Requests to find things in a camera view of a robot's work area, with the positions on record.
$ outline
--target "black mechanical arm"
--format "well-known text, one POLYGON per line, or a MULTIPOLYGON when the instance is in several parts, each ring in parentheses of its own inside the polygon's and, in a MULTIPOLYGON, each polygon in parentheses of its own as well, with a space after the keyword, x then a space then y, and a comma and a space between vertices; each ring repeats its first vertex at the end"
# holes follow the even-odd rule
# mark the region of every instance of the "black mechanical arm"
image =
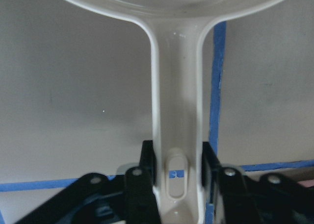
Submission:
MULTIPOLYGON (((153 185, 153 141, 144 141, 138 167, 108 180, 86 174, 16 224, 161 224, 153 185)), ((203 143, 202 185, 214 205, 215 224, 314 224, 314 189, 277 173, 254 181, 222 166, 203 143)))

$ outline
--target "screw head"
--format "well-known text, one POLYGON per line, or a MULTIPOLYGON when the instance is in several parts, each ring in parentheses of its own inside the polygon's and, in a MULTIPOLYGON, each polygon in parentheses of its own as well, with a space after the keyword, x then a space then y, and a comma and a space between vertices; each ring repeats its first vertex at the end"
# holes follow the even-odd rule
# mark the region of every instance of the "screw head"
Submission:
POLYGON ((101 181, 102 181, 102 179, 100 177, 96 176, 96 177, 93 177, 92 179, 90 179, 89 182, 94 185, 94 184, 100 183, 101 181))
POLYGON ((280 178, 276 175, 270 175, 268 176, 267 180, 272 184, 279 184, 281 182, 280 178))
POLYGON ((234 169, 231 169, 231 168, 225 169, 225 175, 234 176, 235 174, 236 174, 236 171, 234 169))
POLYGON ((132 171, 132 174, 133 174, 134 176, 139 176, 139 175, 142 174, 142 170, 141 170, 141 169, 134 169, 134 170, 132 171))

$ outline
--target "bolt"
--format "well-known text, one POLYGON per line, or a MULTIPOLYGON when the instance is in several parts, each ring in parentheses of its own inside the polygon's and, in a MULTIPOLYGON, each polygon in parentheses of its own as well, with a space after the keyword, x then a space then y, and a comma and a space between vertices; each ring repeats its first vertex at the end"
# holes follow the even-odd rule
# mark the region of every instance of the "bolt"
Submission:
POLYGON ((139 176, 139 175, 142 174, 142 170, 141 170, 141 169, 134 169, 134 170, 132 171, 132 174, 133 174, 134 176, 139 176))
POLYGON ((227 176, 234 176, 236 174, 236 171, 234 169, 225 169, 225 175, 227 176))
POLYGON ((279 184, 281 182, 280 178, 275 175, 270 175, 267 180, 272 184, 279 184))
POLYGON ((90 183, 91 184, 98 184, 101 181, 102 181, 102 179, 100 177, 98 177, 98 176, 93 177, 92 179, 90 179, 90 183))

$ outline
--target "black plastic part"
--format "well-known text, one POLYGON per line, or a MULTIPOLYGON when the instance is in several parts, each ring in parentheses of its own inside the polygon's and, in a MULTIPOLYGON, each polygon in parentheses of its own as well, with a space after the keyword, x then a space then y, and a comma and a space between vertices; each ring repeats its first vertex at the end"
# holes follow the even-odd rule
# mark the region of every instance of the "black plastic part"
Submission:
POLYGON ((220 162, 209 142, 203 142, 202 153, 202 185, 208 193, 207 201, 213 203, 217 172, 221 168, 220 162))
POLYGON ((255 202, 249 194, 244 177, 234 168, 222 167, 218 171, 219 194, 222 196, 226 224, 261 224, 255 202), (231 170, 235 174, 227 175, 231 170))
POLYGON ((126 179, 126 224, 161 224, 150 173, 142 167, 129 169, 126 179))
POLYGON ((263 175, 260 179, 260 182, 269 187, 273 193, 273 198, 284 201, 298 212, 314 213, 313 191, 301 186, 292 179, 277 173, 263 175), (278 177, 280 182, 278 184, 269 182, 268 178, 271 176, 278 177))
POLYGON ((152 183, 156 183, 156 156, 153 141, 143 141, 139 166, 149 171, 152 183))
POLYGON ((110 224, 125 219, 124 176, 118 175, 99 191, 97 199, 84 205, 71 224, 110 224))
POLYGON ((86 174, 16 224, 55 224, 63 217, 73 215, 71 211, 84 201, 91 202, 93 200, 91 196, 97 194, 108 182, 105 175, 86 174))

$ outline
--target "blue tape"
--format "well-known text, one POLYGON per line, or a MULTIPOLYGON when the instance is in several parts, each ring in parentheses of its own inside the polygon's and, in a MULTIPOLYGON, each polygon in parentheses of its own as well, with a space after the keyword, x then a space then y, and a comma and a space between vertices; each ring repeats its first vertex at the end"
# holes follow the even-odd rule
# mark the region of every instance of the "blue tape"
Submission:
POLYGON ((0 211, 0 224, 5 224, 1 211, 0 211))
POLYGON ((184 177, 184 170, 172 170, 172 171, 169 171, 169 178, 170 179, 173 179, 173 178, 176 178, 176 177, 179 177, 179 178, 184 177))
MULTIPOLYGON (((112 180, 115 176, 107 176, 107 177, 109 180, 112 180)), ((51 180, 51 181, 5 183, 5 184, 0 184, 0 192, 30 191, 30 190, 64 188, 64 187, 71 185, 76 180, 77 180, 77 178, 62 179, 62 180, 51 180)))
POLYGON ((214 57, 211 71, 211 98, 209 117, 209 143, 215 153, 218 153, 218 130, 220 117, 220 89, 222 67, 225 56, 226 22, 214 27, 214 57))
POLYGON ((214 205, 211 203, 206 203, 205 223, 206 224, 214 223, 214 205))
POLYGON ((247 172, 265 171, 275 169, 289 169, 289 168, 306 168, 314 167, 314 160, 304 160, 290 163, 269 163, 269 164, 254 164, 241 166, 247 172))

